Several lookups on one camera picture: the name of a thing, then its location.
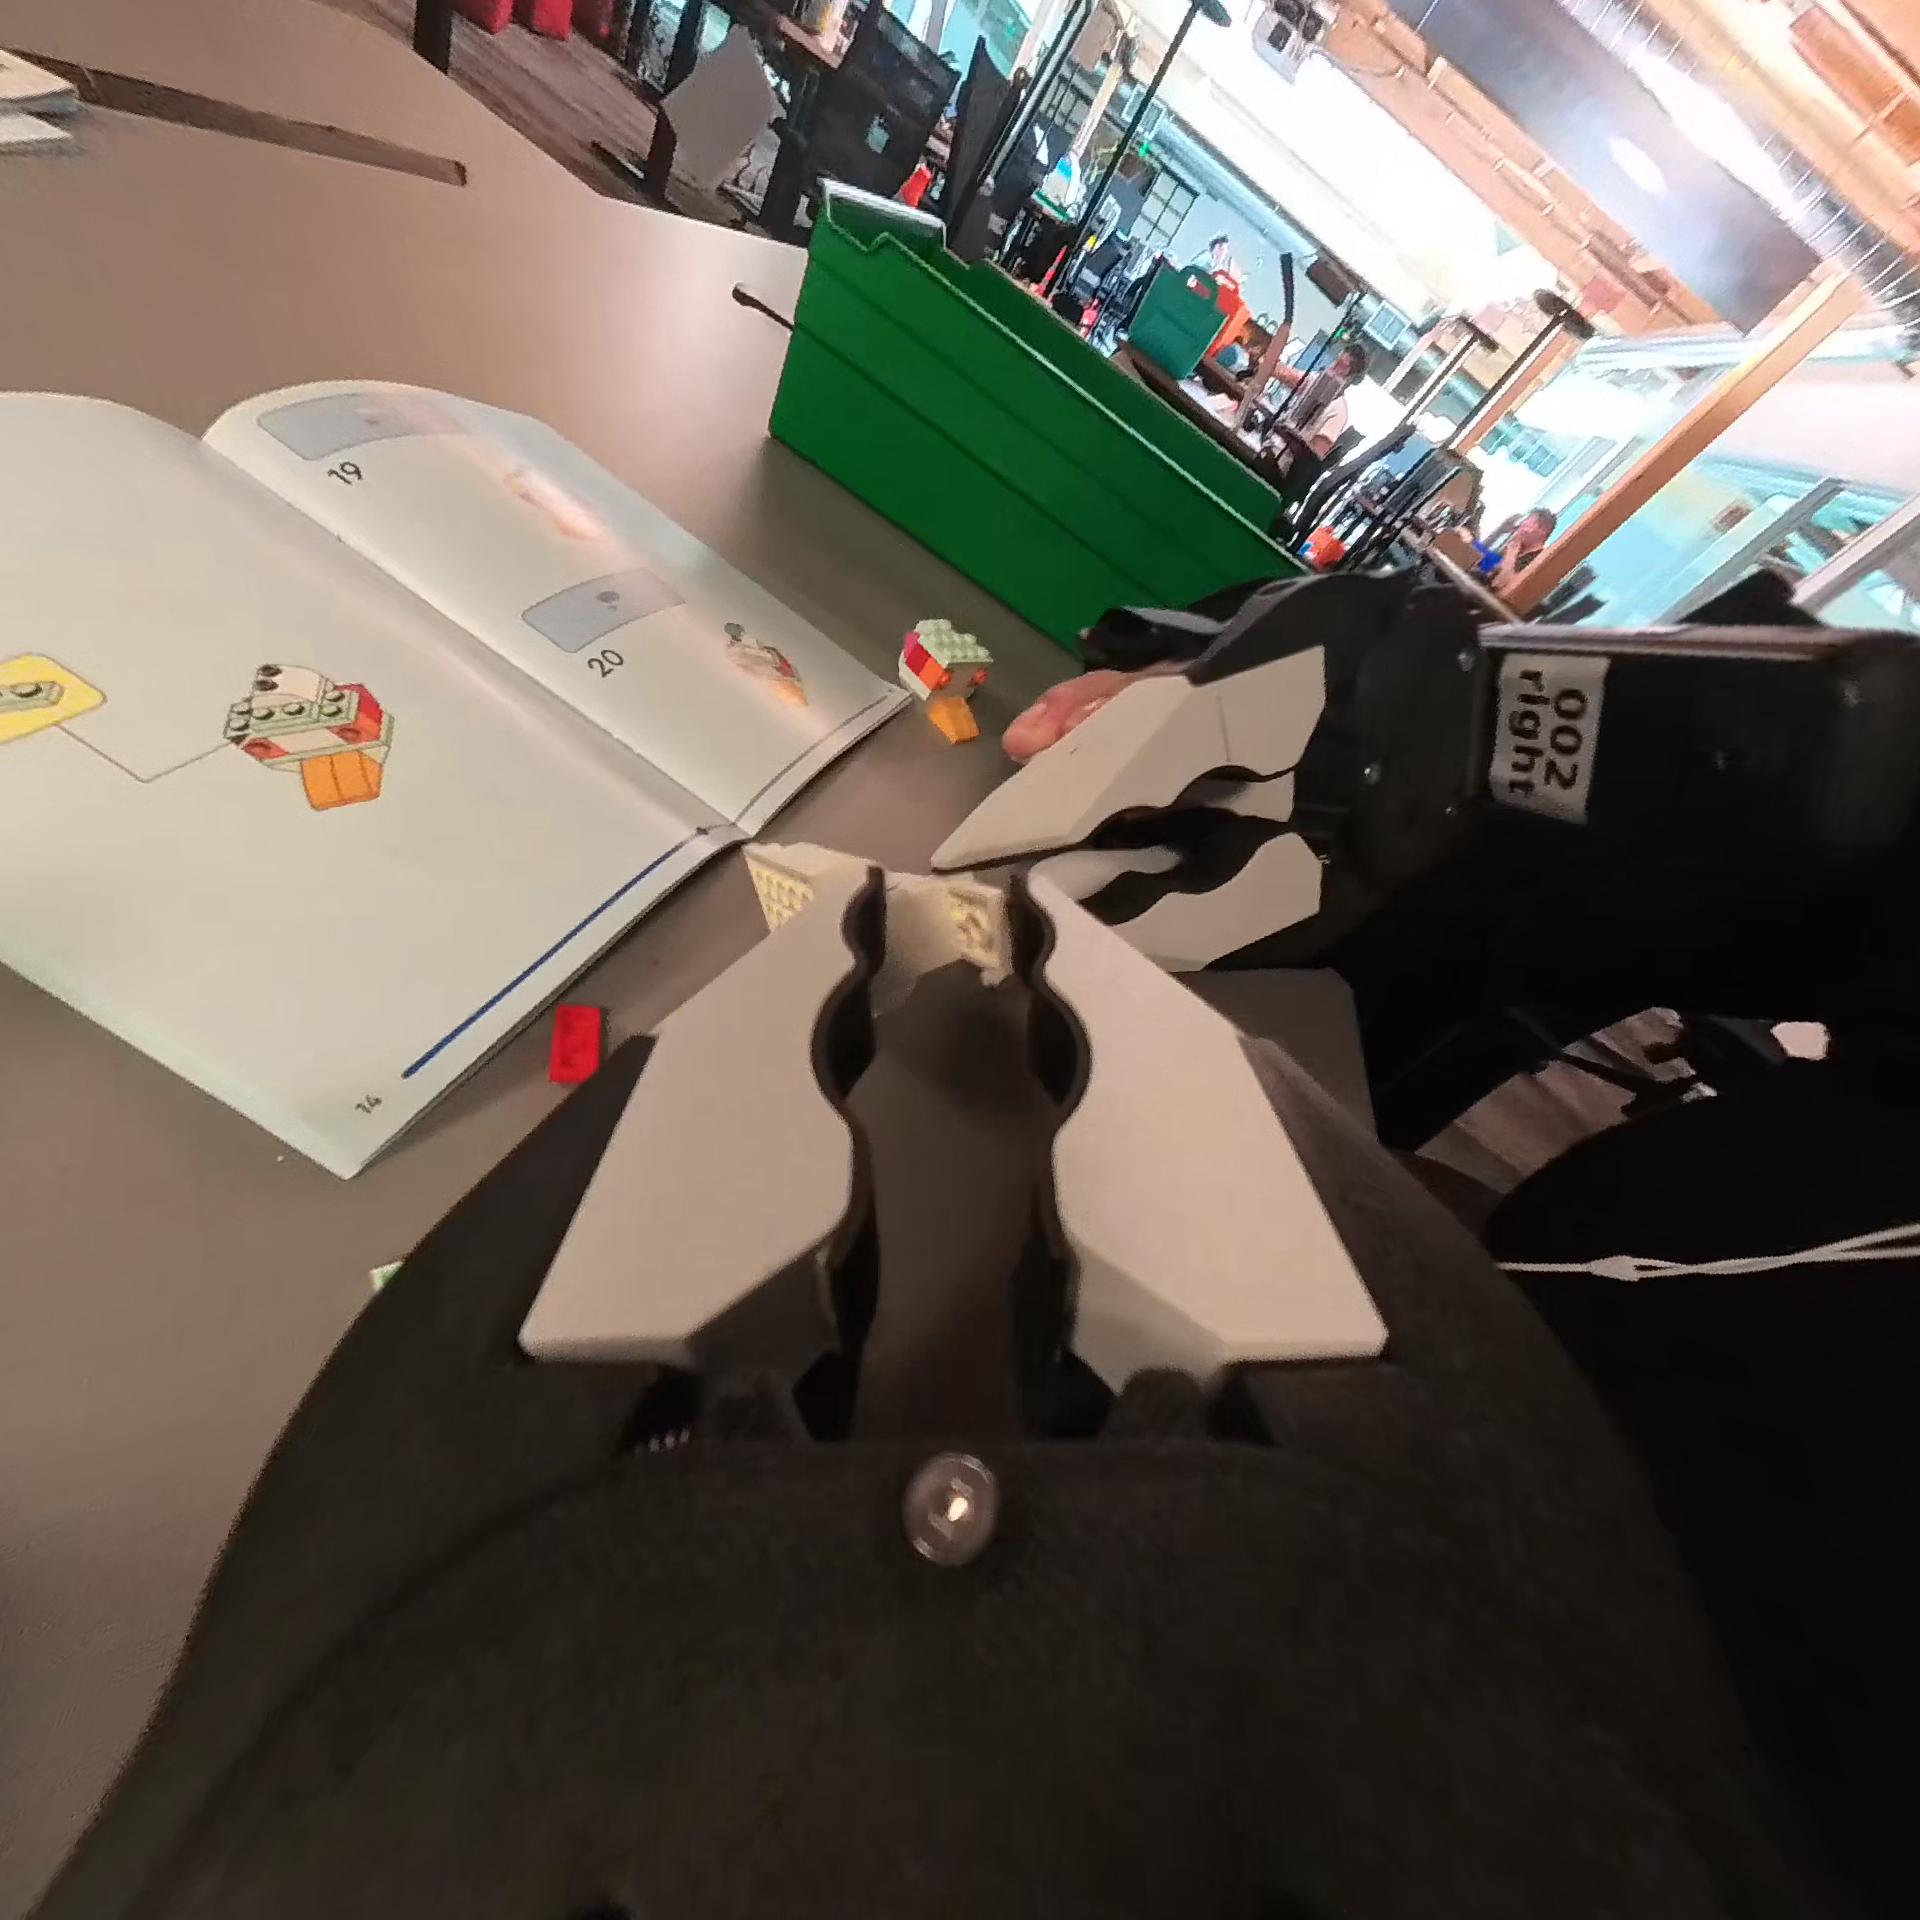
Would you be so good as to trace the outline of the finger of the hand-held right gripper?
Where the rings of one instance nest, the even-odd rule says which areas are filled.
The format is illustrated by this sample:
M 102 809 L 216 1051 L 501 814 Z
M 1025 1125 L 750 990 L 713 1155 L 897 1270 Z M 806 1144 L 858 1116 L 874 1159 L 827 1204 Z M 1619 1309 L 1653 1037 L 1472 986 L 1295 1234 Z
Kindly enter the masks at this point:
M 1184 845 L 1067 857 L 1067 892 L 1166 971 L 1202 971 L 1321 912 L 1324 861 L 1286 829 L 1202 829 Z
M 1223 680 L 1148 676 L 1014 771 L 935 851 L 943 876 L 1091 849 L 1101 829 L 1175 809 L 1289 824 L 1293 771 L 1327 705 L 1324 658 Z

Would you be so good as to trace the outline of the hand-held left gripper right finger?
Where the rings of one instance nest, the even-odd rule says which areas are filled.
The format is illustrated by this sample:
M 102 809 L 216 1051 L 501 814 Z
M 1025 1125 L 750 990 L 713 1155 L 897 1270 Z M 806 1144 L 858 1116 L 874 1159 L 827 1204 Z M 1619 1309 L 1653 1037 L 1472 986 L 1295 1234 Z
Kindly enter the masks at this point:
M 1239 1027 L 1050 880 L 1007 900 L 1050 1132 L 1014 1282 L 1020 1403 L 1098 1430 L 1145 1375 L 1373 1361 L 1386 1321 Z

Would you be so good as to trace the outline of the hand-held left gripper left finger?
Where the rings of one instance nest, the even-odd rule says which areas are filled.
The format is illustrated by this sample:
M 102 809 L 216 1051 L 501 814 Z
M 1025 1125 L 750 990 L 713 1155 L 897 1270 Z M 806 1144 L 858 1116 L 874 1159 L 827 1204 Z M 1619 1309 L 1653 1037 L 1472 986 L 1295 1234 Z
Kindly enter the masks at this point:
M 881 1247 L 849 1098 L 876 1059 L 884 959 L 881 868 L 832 868 L 657 1027 L 521 1321 L 523 1357 L 769 1383 L 810 1435 L 852 1435 Z

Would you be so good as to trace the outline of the small lego bird model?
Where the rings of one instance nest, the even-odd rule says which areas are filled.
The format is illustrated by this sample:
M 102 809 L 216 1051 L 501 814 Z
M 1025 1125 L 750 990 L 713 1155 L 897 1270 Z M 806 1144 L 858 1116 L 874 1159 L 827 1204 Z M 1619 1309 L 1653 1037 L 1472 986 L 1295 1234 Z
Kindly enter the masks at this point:
M 973 697 L 994 664 L 997 657 L 972 632 L 924 617 L 901 641 L 897 680 L 946 743 L 966 744 L 978 740 Z

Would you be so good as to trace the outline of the long white lego assembly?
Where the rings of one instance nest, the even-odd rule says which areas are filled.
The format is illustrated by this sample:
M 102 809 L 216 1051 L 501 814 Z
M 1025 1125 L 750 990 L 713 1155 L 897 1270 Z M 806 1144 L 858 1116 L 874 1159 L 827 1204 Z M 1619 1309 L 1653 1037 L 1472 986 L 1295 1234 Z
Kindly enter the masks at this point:
M 769 933 L 870 868 L 858 855 L 815 842 L 748 842 L 740 853 Z M 1011 975 L 1014 933 L 1003 890 L 954 876 L 881 871 L 881 880 L 884 959 L 870 984 L 877 1012 L 901 1006 L 922 975 L 946 965 L 965 964 L 986 986 Z

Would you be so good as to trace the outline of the green plastic bin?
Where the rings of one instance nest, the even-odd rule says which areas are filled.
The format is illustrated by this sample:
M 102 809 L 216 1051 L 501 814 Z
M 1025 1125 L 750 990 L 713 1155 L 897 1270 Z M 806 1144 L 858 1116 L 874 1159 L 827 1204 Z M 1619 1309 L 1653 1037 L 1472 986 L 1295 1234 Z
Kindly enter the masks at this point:
M 945 225 L 828 181 L 769 432 L 1041 635 L 1292 579 L 1277 491 Z

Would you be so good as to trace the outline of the person's right forearm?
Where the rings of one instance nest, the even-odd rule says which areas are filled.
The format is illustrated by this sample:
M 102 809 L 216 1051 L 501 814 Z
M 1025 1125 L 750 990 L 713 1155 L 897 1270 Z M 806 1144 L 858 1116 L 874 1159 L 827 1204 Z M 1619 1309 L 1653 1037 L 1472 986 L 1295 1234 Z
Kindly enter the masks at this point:
M 1915 1110 L 1917 834 L 1729 861 L 1483 821 L 1325 957 L 1357 1003 L 1380 1135 L 1415 1148 L 1621 1019 L 1814 1019 L 1850 1092 Z

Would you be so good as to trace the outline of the open lego instruction booklet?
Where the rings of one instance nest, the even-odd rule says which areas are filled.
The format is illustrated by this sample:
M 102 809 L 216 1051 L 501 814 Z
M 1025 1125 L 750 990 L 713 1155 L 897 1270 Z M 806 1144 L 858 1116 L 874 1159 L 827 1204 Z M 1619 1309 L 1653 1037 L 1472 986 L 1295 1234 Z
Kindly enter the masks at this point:
M 905 689 L 552 424 L 4 400 L 6 965 L 340 1177 Z

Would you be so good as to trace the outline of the person's right hand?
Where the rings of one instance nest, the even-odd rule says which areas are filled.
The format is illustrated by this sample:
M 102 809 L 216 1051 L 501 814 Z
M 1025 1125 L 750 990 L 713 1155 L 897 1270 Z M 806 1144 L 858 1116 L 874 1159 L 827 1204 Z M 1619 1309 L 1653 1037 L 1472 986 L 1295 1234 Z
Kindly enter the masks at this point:
M 1030 762 L 1126 690 L 1131 680 L 1134 676 L 1123 672 L 1088 672 L 1047 689 L 1007 726 L 1003 753 L 1016 765 Z

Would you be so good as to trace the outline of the green storage crate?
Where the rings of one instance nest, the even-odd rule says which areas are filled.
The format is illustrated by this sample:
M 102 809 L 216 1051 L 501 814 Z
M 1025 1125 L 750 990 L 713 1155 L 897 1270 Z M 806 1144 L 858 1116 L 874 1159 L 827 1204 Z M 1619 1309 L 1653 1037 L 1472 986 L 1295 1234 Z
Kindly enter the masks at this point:
M 1223 335 L 1231 302 L 1231 281 L 1166 263 L 1139 299 L 1126 345 L 1172 378 L 1187 378 Z

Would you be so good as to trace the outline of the white board panel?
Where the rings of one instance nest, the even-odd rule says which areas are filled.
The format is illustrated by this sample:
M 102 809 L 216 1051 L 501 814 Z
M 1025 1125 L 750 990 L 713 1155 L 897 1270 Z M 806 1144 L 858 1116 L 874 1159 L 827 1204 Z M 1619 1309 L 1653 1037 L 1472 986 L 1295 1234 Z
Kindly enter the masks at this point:
M 723 45 L 664 93 L 649 168 L 667 186 L 712 196 L 732 180 L 778 115 L 779 99 L 756 34 L 735 22 Z

